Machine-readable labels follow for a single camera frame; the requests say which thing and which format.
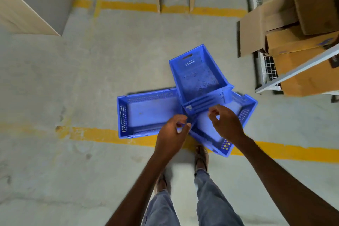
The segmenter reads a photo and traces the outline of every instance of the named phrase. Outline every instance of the crate handle slot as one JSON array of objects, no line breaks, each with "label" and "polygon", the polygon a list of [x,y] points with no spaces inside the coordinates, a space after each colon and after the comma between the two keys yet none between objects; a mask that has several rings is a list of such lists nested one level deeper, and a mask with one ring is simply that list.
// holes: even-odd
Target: crate handle slot
[{"label": "crate handle slot", "polygon": [[189,54],[189,55],[183,57],[182,60],[184,60],[184,59],[186,59],[186,58],[189,58],[189,57],[191,57],[192,55],[193,55],[193,54]]}]

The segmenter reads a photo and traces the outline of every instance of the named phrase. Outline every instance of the jeans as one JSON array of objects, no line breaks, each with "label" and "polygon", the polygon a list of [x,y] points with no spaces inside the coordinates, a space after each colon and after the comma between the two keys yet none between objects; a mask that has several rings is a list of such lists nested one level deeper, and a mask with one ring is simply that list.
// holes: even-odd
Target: jeans
[{"label": "jeans", "polygon": [[[239,215],[205,170],[197,170],[194,183],[198,188],[199,226],[244,226]],[[159,192],[150,201],[142,226],[180,226],[167,190]]]}]

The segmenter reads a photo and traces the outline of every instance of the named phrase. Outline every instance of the concrete floor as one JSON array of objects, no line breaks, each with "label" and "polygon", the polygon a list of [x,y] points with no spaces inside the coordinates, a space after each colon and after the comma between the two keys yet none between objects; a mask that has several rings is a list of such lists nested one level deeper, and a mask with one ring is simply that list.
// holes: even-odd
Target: concrete floor
[{"label": "concrete floor", "polygon": [[[246,0],[196,0],[196,6],[246,9]],[[201,43],[235,91],[259,101],[245,128],[249,136],[339,149],[339,106],[329,96],[255,94],[253,58],[237,58],[238,20],[102,10],[95,21],[86,9],[74,9],[63,37],[0,29],[0,225],[104,225],[153,148],[59,139],[55,127],[116,130],[116,97],[174,86],[168,60]],[[277,162],[339,208],[337,164]],[[172,170],[181,225],[198,225],[193,155],[180,151]],[[245,225],[286,225],[243,156],[211,154],[209,170]]]}]

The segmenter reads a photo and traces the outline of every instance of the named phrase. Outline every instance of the forearm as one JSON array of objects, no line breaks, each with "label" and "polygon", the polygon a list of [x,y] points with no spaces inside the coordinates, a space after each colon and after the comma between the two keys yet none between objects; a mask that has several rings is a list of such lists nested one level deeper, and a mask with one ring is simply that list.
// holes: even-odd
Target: forearm
[{"label": "forearm", "polygon": [[154,185],[168,161],[152,155],[139,178],[121,202],[106,226],[140,225],[145,213]]},{"label": "forearm", "polygon": [[236,147],[253,166],[274,203],[290,225],[334,225],[339,212],[312,192],[278,163],[263,152],[256,143],[244,137]]}]

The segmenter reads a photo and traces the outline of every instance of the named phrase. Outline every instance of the cardboard box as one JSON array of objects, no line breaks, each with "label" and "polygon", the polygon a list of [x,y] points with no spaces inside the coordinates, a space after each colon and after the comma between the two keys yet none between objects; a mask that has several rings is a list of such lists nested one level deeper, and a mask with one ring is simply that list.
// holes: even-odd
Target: cardboard box
[{"label": "cardboard box", "polygon": [[[271,32],[296,22],[299,27]],[[240,56],[256,51],[278,55],[315,48],[333,43],[338,35],[339,18],[333,0],[263,0],[240,20]]]},{"label": "cardboard box", "polygon": [[[274,56],[278,75],[285,74],[324,52],[323,47]],[[332,68],[326,60],[281,83],[287,96],[303,97],[339,90],[339,67]]]}]

